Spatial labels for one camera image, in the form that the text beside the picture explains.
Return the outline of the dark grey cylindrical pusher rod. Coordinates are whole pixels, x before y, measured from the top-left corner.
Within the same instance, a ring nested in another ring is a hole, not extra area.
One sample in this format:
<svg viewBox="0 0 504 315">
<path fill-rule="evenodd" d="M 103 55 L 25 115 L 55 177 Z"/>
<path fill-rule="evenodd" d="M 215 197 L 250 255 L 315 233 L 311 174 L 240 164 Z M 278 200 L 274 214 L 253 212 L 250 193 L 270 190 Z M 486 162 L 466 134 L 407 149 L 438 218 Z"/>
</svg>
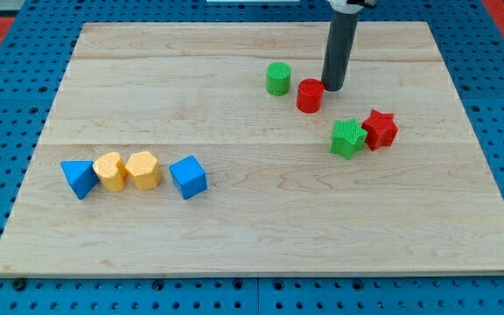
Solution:
<svg viewBox="0 0 504 315">
<path fill-rule="evenodd" d="M 336 10 L 332 13 L 321 73 L 327 91 L 337 92 L 343 88 L 358 21 L 358 13 Z"/>
</svg>

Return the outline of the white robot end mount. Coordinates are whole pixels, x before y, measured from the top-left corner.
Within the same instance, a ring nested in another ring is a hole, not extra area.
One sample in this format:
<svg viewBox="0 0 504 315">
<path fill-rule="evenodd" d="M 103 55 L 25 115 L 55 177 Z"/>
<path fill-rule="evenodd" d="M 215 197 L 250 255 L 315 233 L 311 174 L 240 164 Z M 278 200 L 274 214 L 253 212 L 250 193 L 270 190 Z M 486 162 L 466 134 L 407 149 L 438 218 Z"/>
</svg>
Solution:
<svg viewBox="0 0 504 315">
<path fill-rule="evenodd" d="M 328 0 L 328 3 L 334 11 L 343 14 L 357 14 L 365 8 L 377 6 L 377 0 Z"/>
</svg>

